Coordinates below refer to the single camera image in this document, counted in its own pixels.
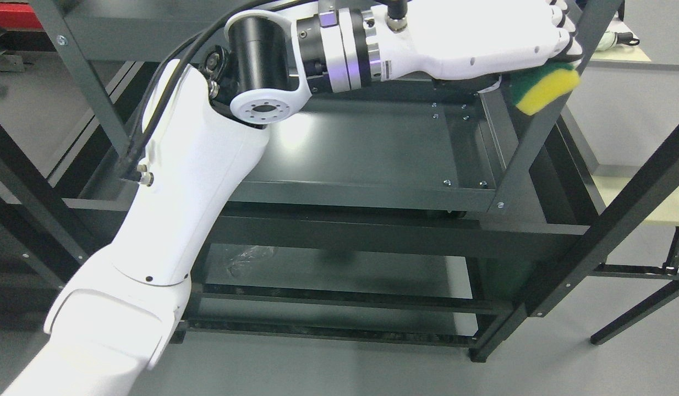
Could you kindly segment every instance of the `sponge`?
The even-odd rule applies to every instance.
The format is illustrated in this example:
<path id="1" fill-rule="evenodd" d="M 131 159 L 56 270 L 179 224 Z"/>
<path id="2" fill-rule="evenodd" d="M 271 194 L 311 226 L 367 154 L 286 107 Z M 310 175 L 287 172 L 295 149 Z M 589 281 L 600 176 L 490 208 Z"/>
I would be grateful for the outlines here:
<path id="1" fill-rule="evenodd" d="M 518 110 L 532 116 L 579 85 L 574 66 L 550 62 L 511 74 L 511 99 Z"/>

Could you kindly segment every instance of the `metal shelving unit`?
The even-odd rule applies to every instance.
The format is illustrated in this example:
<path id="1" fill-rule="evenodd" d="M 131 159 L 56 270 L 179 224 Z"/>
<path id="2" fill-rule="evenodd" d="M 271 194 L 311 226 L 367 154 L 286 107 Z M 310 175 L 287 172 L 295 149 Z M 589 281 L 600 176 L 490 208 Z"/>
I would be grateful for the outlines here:
<path id="1" fill-rule="evenodd" d="M 85 176 L 87 188 L 76 198 L 61 200 L 35 181 L 33 169 L 22 163 L 0 174 L 22 202 L 14 215 L 21 211 L 35 216 L 54 249 L 60 254 L 65 250 L 71 270 L 94 246 L 110 240 L 134 192 L 111 172 L 127 133 L 90 61 L 163 58 L 170 48 L 206 27 L 213 15 L 241 3 L 32 0 L 113 146 L 95 175 Z M 598 0 L 589 2 L 581 18 L 571 11 L 587 54 L 616 8 L 616 0 Z M 556 125 L 566 97 L 526 118 L 512 110 L 505 90 L 475 97 L 465 90 L 433 88 L 418 76 L 361 92 L 317 97 L 303 113 L 272 127 L 264 160 L 234 193 L 199 256 L 193 274 L 196 289 L 178 340 L 185 331 L 224 331 L 448 344 L 468 348 L 474 361 L 485 361 L 523 320 L 546 315 L 591 273 L 679 178 L 679 146 L 666 143 L 632 187 L 599 215 L 603 208 L 597 206 L 576 146 L 566 128 Z M 0 158 L 18 155 L 18 148 L 4 135 L 0 134 Z M 676 136 L 679 145 L 679 133 Z M 294 161 L 287 161 L 289 153 Z M 661 175 L 666 182 L 657 183 L 652 175 Z M 41 186 L 38 194 L 33 185 Z M 34 195 L 46 198 L 31 202 Z M 458 216 L 460 211 L 466 216 Z M 82 238 L 94 242 L 80 243 Z M 234 288 L 208 279 L 204 263 L 209 246 L 218 243 L 464 256 L 473 299 Z M 52 285 L 68 278 L 68 271 L 54 272 L 48 259 L 30 265 Z M 479 330 L 461 338 L 387 329 L 237 323 L 200 317 L 200 305 L 208 298 L 462 311 L 478 315 Z"/>

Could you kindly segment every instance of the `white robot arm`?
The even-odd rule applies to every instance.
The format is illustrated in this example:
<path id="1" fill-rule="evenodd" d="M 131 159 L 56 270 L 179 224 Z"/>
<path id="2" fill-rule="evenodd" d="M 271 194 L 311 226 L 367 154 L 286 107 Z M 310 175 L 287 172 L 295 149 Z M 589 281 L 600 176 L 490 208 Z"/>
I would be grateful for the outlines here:
<path id="1" fill-rule="evenodd" d="M 179 77 L 178 60 L 166 65 L 143 115 L 145 128 L 165 106 L 151 121 L 131 209 L 61 291 L 43 328 L 50 341 L 3 394 L 128 394 L 178 325 L 194 259 L 264 153 L 264 125 L 294 115 L 314 93 L 414 71 L 460 80 L 581 57 L 561 0 L 413 0 L 407 13 L 405 2 L 386 3 L 300 20 L 244 11 L 224 26 L 232 55 L 214 48 Z M 169 80 L 176 89 L 159 105 Z"/>

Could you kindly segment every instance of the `black cylindrical joint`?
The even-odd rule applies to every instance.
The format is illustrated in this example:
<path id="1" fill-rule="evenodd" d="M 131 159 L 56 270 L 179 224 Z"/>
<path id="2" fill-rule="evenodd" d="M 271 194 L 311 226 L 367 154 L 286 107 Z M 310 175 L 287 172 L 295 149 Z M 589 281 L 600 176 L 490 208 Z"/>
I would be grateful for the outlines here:
<path id="1" fill-rule="evenodd" d="M 391 19 L 403 19 L 408 13 L 408 0 L 383 0 L 388 7 L 388 17 Z"/>
<path id="2" fill-rule="evenodd" d="M 249 16 L 229 28 L 236 53 L 239 94 L 260 88 L 289 90 L 283 29 L 265 18 Z"/>

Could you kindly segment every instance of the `black cable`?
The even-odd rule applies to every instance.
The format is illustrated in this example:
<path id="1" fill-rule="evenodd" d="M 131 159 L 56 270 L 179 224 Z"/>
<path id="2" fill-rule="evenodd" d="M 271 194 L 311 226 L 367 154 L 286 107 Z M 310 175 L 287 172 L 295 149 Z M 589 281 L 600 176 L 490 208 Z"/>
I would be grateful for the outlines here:
<path id="1" fill-rule="evenodd" d="M 237 13 L 240 13 L 244 10 L 248 10 L 250 8 L 254 7 L 259 7 L 267 3 L 271 3 L 273 0 L 254 0 L 253 2 L 246 3 L 245 5 L 242 5 L 241 7 L 237 7 L 232 11 L 229 11 L 225 15 L 223 15 L 221 18 L 216 20 L 210 27 L 208 27 L 206 30 L 201 31 L 201 33 L 198 33 L 197 35 L 194 35 L 193 37 L 189 38 L 186 40 L 186 42 L 182 43 L 181 45 L 176 48 L 169 56 L 167 56 L 166 60 L 164 60 L 156 69 L 156 72 L 154 73 L 154 77 L 151 79 L 151 82 L 149 83 L 149 87 L 146 88 L 146 92 L 144 95 L 144 100 L 143 104 L 140 106 L 140 110 L 138 115 L 136 115 L 136 120 L 135 120 L 135 128 L 133 131 L 133 136 L 131 136 L 130 140 L 130 146 L 128 147 L 128 152 L 126 153 L 123 158 L 121 158 L 121 164 L 124 169 L 123 174 L 121 175 L 122 178 L 128 179 L 128 180 L 135 180 L 135 167 L 136 163 L 138 163 L 139 158 L 141 157 L 141 154 L 144 151 L 144 147 L 146 146 L 146 143 L 148 140 L 151 138 L 151 136 L 154 133 L 154 130 L 156 130 L 156 126 L 158 125 L 158 121 L 161 120 L 161 116 L 163 115 L 164 111 L 166 110 L 166 106 L 168 105 L 168 101 L 171 100 L 171 97 L 173 96 L 173 92 L 176 89 L 176 85 L 178 85 L 178 80 L 183 76 L 183 73 L 185 71 L 185 68 L 188 66 L 188 63 L 192 60 L 192 58 L 196 55 L 196 53 L 203 47 L 203 45 L 209 40 L 214 33 L 216 33 L 219 29 L 224 27 L 224 25 L 227 24 L 227 21 L 229 19 L 236 15 Z M 311 3 L 314 2 L 315 0 L 296 0 L 296 2 L 289 2 L 281 5 L 277 5 L 276 7 L 269 8 L 270 11 L 279 11 L 279 10 L 284 10 L 286 8 L 290 7 L 296 7 L 305 3 Z M 188 51 L 185 53 L 185 55 L 180 59 L 178 62 L 178 65 L 176 65 L 176 68 L 173 70 L 173 74 L 171 75 L 171 78 L 166 82 L 166 87 L 163 89 L 163 92 L 161 93 L 161 98 L 159 98 L 158 102 L 156 103 L 156 108 L 154 108 L 154 112 L 151 115 L 151 118 L 149 119 L 149 123 L 146 125 L 146 129 L 144 129 L 143 134 L 139 134 L 138 130 L 139 128 L 143 125 L 141 122 L 143 122 L 143 116 L 144 116 L 144 108 L 146 107 L 148 101 L 151 98 L 151 94 L 154 91 L 154 87 L 156 87 L 158 80 L 161 78 L 161 75 L 163 74 L 163 70 L 166 67 L 166 64 L 171 61 L 174 56 L 178 55 L 184 48 L 188 47 L 190 43 L 192 42 L 191 47 L 188 49 Z"/>

